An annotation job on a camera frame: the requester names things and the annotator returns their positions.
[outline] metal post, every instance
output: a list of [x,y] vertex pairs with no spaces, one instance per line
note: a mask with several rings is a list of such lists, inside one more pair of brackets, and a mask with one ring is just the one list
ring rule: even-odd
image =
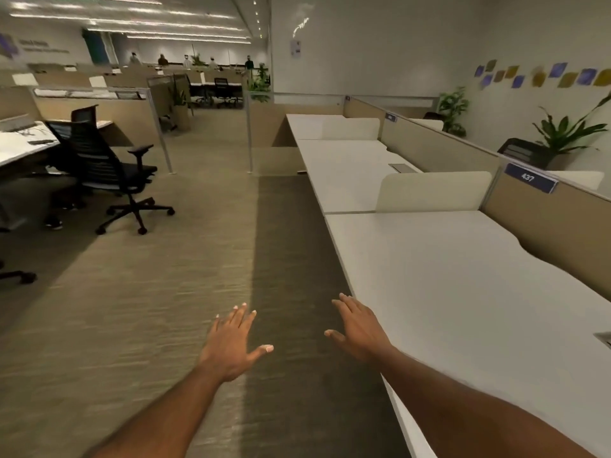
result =
[[250,91],[246,90],[246,96],[244,97],[244,105],[246,107],[246,131],[248,133],[248,173],[251,175],[253,171],[252,167],[252,136],[250,134]]
[[163,133],[161,132],[161,126],[159,125],[159,116],[157,115],[157,111],[155,110],[155,105],[153,104],[153,96],[151,95],[150,88],[146,88],[147,100],[149,101],[149,107],[151,108],[151,113],[153,114],[153,120],[155,121],[155,128],[157,128],[157,134],[159,135],[159,141],[161,141],[161,149],[165,156],[165,164],[167,165],[167,170],[170,174],[174,175],[176,172],[172,169],[172,161],[170,161],[170,154],[167,152],[167,148],[165,146],[165,140],[163,139]]

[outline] poster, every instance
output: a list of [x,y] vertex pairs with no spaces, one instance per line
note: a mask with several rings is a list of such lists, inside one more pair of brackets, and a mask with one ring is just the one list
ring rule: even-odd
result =
[[301,57],[301,40],[291,40],[291,56],[294,58]]

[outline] blue sign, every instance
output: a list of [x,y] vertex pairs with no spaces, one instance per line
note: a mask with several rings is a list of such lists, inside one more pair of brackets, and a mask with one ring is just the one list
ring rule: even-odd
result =
[[515,163],[508,163],[505,168],[505,173],[509,176],[531,185],[533,188],[537,188],[539,191],[543,191],[546,194],[550,194],[556,188],[558,180],[541,175],[538,172],[526,169],[521,165]]

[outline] wall logo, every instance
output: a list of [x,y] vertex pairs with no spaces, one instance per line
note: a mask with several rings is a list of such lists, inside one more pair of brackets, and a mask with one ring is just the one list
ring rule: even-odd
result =
[[0,33],[0,55],[12,59],[19,54],[19,50],[13,41],[13,37],[6,33]]

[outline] chair armrest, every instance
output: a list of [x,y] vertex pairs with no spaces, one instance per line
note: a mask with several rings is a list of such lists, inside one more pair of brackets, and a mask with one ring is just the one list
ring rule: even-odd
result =
[[138,170],[142,171],[142,156],[149,152],[149,149],[152,148],[153,145],[143,145],[138,146],[136,148],[128,149],[127,152],[133,154],[136,157],[136,163],[138,164]]

